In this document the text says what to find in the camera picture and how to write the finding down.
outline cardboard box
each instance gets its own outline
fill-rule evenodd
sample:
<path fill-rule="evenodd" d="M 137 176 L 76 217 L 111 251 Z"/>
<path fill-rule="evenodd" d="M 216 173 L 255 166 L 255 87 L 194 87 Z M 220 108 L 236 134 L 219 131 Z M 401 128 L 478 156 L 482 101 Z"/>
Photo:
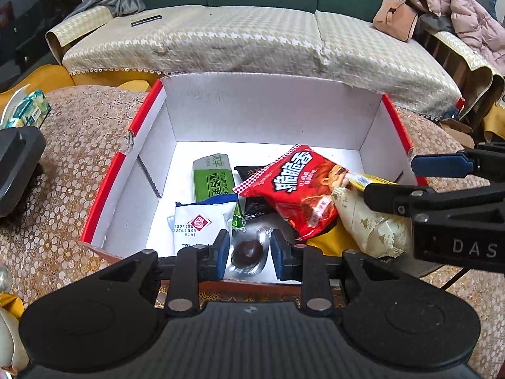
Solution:
<path fill-rule="evenodd" d="M 160 257 L 176 254 L 167 217 L 175 202 L 194 201 L 192 164 L 206 155 L 226 153 L 232 167 L 266 165 L 305 143 L 352 171 L 417 184 L 410 140 L 387 95 L 331 80 L 166 77 L 154 85 L 130 133 L 132 146 L 113 158 L 82 234 L 112 261 L 144 248 Z M 271 257 L 260 275 L 258 281 L 277 281 Z"/>

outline gray ribbed surface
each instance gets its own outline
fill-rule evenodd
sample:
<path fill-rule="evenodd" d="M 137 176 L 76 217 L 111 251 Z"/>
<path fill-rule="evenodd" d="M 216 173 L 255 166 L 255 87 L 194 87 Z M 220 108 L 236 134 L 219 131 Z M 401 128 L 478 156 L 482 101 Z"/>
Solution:
<path fill-rule="evenodd" d="M 86 375 L 72 375 L 37 367 L 26 376 L 27 379 L 202 377 L 478 378 L 466 366 L 443 372 L 410 373 L 377 365 L 350 348 L 331 321 L 302 315 L 293 303 L 218 302 L 208 303 L 199 316 L 169 323 L 148 352 L 121 367 Z"/>

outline red snack bag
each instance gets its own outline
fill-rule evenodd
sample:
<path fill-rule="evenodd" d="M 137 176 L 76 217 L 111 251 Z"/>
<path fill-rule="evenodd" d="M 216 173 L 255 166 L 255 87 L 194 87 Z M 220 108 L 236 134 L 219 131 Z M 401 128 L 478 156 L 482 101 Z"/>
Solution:
<path fill-rule="evenodd" d="M 304 240 L 317 236 L 336 218 L 330 195 L 342 186 L 346 173 L 308 145 L 295 145 L 233 190 L 240 196 L 262 196 Z"/>

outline cream-colored wrapper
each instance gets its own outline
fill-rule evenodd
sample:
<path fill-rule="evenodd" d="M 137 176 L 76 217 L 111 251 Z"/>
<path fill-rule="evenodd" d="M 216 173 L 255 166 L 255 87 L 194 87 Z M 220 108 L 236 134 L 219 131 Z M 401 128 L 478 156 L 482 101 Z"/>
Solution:
<path fill-rule="evenodd" d="M 364 253 L 395 258 L 411 250 L 410 219 L 372 211 L 362 197 L 347 188 L 335 188 L 331 197 L 345 229 Z"/>

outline brown round candy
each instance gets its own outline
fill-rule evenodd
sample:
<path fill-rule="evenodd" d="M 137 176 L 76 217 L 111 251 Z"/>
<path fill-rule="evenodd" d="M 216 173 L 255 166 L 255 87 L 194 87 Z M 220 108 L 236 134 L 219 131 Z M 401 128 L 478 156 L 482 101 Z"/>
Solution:
<path fill-rule="evenodd" d="M 263 257 L 263 245 L 257 240 L 242 241 L 231 254 L 231 263 L 237 268 L 256 265 Z"/>

